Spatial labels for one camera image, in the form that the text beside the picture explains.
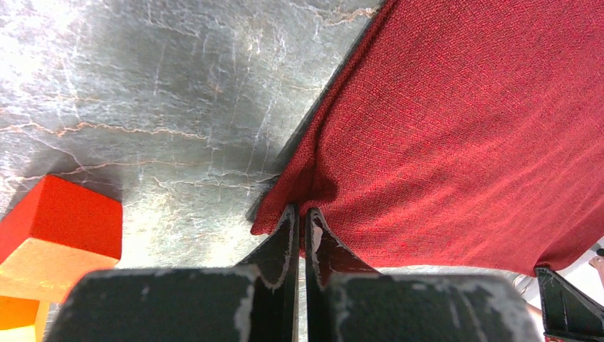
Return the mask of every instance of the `red block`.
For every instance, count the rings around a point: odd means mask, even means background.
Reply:
[[[122,205],[46,176],[0,222],[0,296],[62,302],[121,254]]]

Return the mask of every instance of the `wooden block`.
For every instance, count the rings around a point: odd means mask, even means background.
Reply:
[[[44,177],[0,222],[0,296],[62,302],[122,254],[122,205]]]
[[[0,341],[41,342],[51,304],[0,296]]]

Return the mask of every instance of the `black plastic part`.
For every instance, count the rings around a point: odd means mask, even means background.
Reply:
[[[332,326],[323,341],[539,341],[500,278],[334,274],[324,296]]]
[[[323,293],[331,275],[380,273],[354,255],[331,232],[319,209],[312,208],[306,213],[305,231],[308,340],[331,341],[328,298]]]
[[[538,341],[524,301],[490,276],[385,276],[306,214],[308,340]]]
[[[243,341],[257,269],[93,272],[70,293],[48,342]]]
[[[300,215],[288,205],[277,229],[237,265],[256,265],[264,286],[257,286],[251,312],[250,341],[298,340],[298,260]]]
[[[299,215],[225,269],[114,269],[75,286],[48,342],[297,341]]]
[[[535,269],[545,335],[566,341],[604,341],[604,308],[556,272]]]

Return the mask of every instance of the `gray marble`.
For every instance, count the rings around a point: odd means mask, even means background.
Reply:
[[[45,174],[124,207],[119,267],[229,266],[379,0],[0,2],[0,214]]]

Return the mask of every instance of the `red fabric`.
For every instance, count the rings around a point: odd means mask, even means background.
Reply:
[[[372,266],[568,266],[604,235],[604,2],[386,1],[252,233],[289,202]]]

